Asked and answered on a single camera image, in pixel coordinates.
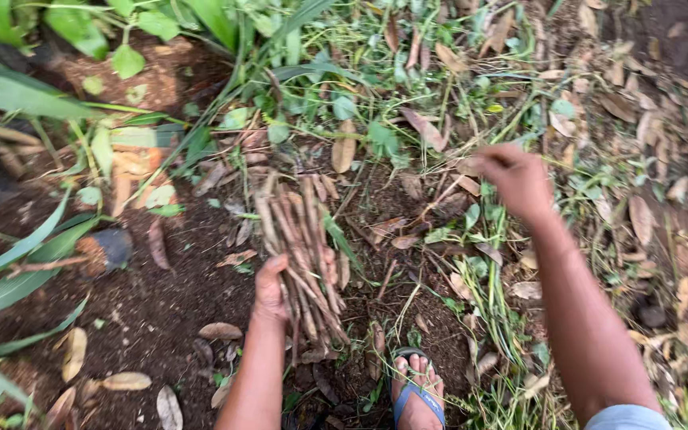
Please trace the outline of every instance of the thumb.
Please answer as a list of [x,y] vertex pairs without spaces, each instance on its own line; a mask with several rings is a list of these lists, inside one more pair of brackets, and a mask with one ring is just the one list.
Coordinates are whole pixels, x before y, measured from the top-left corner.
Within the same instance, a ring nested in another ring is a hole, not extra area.
[[278,281],[278,273],[282,272],[288,267],[288,256],[281,254],[280,256],[268,259],[264,266],[256,275],[256,288],[266,288],[267,286]]

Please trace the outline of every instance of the right hand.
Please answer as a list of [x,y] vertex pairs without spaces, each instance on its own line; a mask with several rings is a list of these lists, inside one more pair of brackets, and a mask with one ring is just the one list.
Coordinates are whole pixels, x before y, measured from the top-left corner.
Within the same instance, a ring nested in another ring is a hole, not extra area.
[[555,215],[553,191],[539,154],[514,145],[482,148],[475,154],[477,169],[501,194],[509,212],[530,227]]

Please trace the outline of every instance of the stick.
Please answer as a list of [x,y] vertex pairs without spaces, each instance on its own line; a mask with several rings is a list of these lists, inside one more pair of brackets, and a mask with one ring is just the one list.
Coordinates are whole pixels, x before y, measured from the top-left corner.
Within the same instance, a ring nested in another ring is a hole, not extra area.
[[395,270],[395,266],[397,265],[397,260],[393,259],[391,264],[389,265],[389,269],[387,269],[387,276],[384,277],[384,281],[381,283],[381,288],[378,290],[378,295],[376,296],[376,300],[381,300],[382,297],[384,297],[384,290],[387,288],[387,284],[389,283],[389,279],[391,278],[391,273],[392,271]]

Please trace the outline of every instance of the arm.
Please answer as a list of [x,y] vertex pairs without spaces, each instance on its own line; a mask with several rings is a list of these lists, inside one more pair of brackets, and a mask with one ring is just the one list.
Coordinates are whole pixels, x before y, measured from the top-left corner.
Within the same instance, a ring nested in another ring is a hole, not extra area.
[[548,338],[581,425],[613,405],[660,412],[641,355],[559,216],[538,154],[511,145],[479,152],[481,173],[532,232],[547,309]]
[[273,257],[256,276],[256,300],[238,374],[214,430],[281,427],[286,312],[278,273],[286,256]]

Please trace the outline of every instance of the foot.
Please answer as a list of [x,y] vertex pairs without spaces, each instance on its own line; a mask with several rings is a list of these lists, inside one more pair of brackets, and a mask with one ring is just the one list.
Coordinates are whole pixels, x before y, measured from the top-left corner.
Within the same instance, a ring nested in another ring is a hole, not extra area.
[[[395,360],[398,376],[392,380],[392,403],[397,401],[402,387],[410,379],[417,386],[431,393],[442,409],[445,409],[443,400],[445,386],[442,379],[434,372],[434,367],[429,365],[426,357],[419,357],[418,354],[410,356],[410,360],[404,357],[397,357]],[[400,421],[397,423],[397,430],[442,430],[440,419],[434,415],[432,409],[425,404],[421,397],[411,393],[402,411]]]

